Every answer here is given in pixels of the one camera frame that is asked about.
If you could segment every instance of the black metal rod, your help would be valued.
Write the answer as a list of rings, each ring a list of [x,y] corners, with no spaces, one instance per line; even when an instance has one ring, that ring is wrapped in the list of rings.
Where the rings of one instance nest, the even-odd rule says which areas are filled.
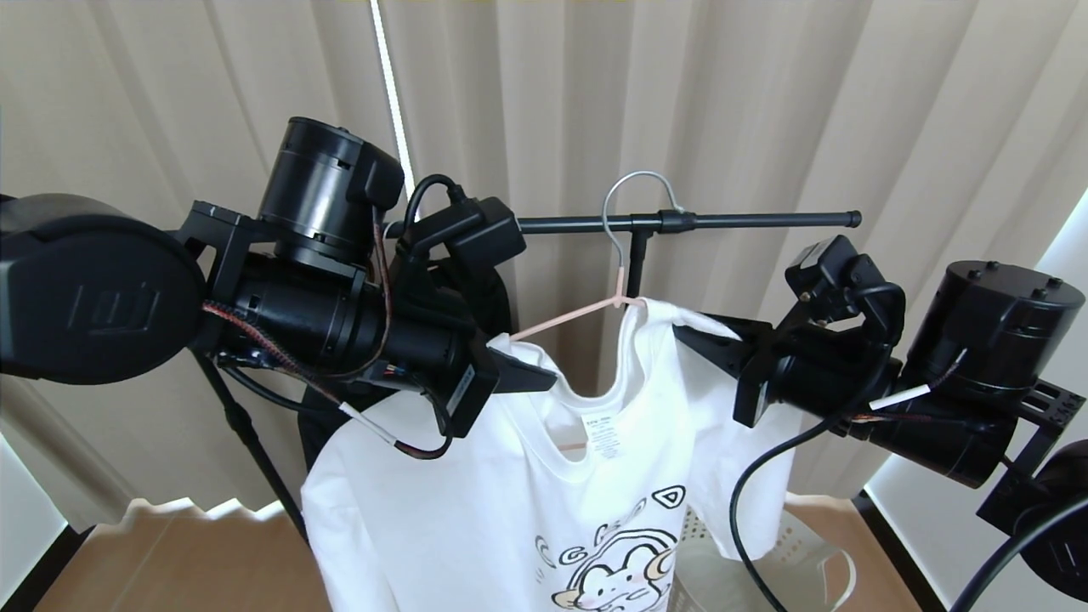
[[[280,503],[283,504],[283,511],[290,518],[290,522],[295,524],[295,528],[298,529],[298,535],[302,536],[302,541],[309,541],[306,537],[306,523],[302,522],[302,513],[298,510],[298,504],[295,503],[295,498],[290,495],[290,491],[287,490],[287,485],[280,477],[280,473],[275,469],[275,464],[272,463],[272,458],[269,456],[268,452],[264,451],[264,446],[261,444],[260,438],[257,436],[257,430],[254,429],[254,421],[249,417],[249,413],[246,408],[242,407],[233,395],[231,395],[231,390],[227,389],[226,383],[223,382],[223,377],[219,375],[219,370],[215,369],[215,364],[211,363],[208,357],[193,352],[193,356],[197,359],[197,365],[200,366],[200,370],[203,371],[205,378],[208,379],[208,383],[211,384],[212,390],[219,397],[219,401],[223,404],[223,412],[226,415],[226,423],[230,424],[231,429],[238,434],[238,439],[242,443],[246,445],[249,454],[254,457],[254,462],[257,463],[257,467],[260,468],[261,474],[264,479],[268,480],[270,487],[272,487],[272,492],[275,493]]]
[[[627,264],[627,296],[638,297],[642,291],[642,262],[646,260],[646,246],[654,233],[635,230],[631,233],[631,255]]]
[[[601,217],[527,217],[518,219],[518,223],[523,234],[592,234],[605,231]],[[655,233],[740,228],[856,228],[861,223],[862,213],[857,210],[763,215],[678,215],[663,211],[654,215],[620,215],[608,218],[608,227],[614,232],[646,230]],[[386,235],[391,238],[400,237],[403,228],[404,223],[400,221],[394,222]]]

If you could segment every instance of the robotic arm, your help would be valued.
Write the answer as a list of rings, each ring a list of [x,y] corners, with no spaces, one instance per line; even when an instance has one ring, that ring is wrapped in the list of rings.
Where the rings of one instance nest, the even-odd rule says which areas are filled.
[[[489,350],[473,296],[432,282],[430,252],[444,245],[458,273],[480,274],[524,249],[523,228],[497,198],[467,197],[445,178],[424,181],[397,228],[392,266],[378,249],[372,269],[403,181],[396,160],[373,145],[295,118],[256,218],[196,201],[181,229],[164,232],[85,197],[4,198],[0,371],[104,384],[188,347],[210,379],[208,358],[286,370],[344,400],[374,387],[422,392],[447,443],[462,438],[492,393],[543,391],[555,375]],[[432,183],[446,187],[450,206],[415,221]],[[659,222],[683,231],[691,221]],[[206,278],[197,258],[208,249]],[[1011,535],[1088,491],[1088,442],[1039,469],[1085,401],[1039,380],[1085,303],[1075,287],[994,261],[952,264],[903,364],[889,357],[903,332],[903,292],[844,236],[806,248],[786,278],[798,302],[778,326],[716,317],[740,341],[676,329],[738,379],[735,420],[752,427],[768,405],[788,402],[839,436],[969,487],[1004,463],[978,515]],[[857,316],[855,328],[827,328]],[[215,380],[231,415],[233,400]],[[1011,461],[1022,419],[1038,429]],[[1083,601],[1086,533],[1079,512],[1023,552],[1044,580]]]

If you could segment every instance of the cartoon face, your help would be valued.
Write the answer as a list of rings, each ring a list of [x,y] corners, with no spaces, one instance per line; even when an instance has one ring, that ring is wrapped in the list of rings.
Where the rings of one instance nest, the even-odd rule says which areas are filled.
[[[650,546],[635,547],[621,567],[614,571],[605,564],[594,565],[585,572],[579,589],[558,592],[553,600],[568,610],[646,612],[662,600],[663,591],[654,580],[665,577],[663,563],[671,553],[671,549],[657,553]]]

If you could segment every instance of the shirt sleeve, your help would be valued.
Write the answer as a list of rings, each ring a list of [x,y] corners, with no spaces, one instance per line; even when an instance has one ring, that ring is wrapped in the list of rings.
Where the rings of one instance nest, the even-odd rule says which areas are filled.
[[[358,425],[345,424],[329,440],[302,485],[306,533],[334,611],[396,612],[345,469],[343,446],[357,440],[353,434],[364,434]]]
[[[700,331],[735,335],[717,321],[685,314]],[[770,406],[755,428],[733,420],[737,380],[677,342],[695,448],[688,485],[688,503],[706,525],[718,551],[739,559],[729,530],[729,500],[741,473],[763,453],[796,436],[801,411],[784,404]],[[738,525],[749,556],[758,559],[775,544],[786,501],[793,451],[771,460],[749,479],[738,509]]]

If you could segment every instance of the brown wooden floor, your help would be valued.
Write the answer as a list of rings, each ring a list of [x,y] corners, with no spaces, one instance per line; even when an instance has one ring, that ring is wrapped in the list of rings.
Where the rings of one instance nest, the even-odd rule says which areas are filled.
[[[853,504],[796,498],[790,511],[850,552],[857,587],[841,612],[919,612]],[[829,566],[832,588],[845,564]],[[327,610],[309,549],[282,513],[260,521],[238,509],[215,519],[191,506],[135,503],[118,526],[87,538],[37,610],[170,612]]]

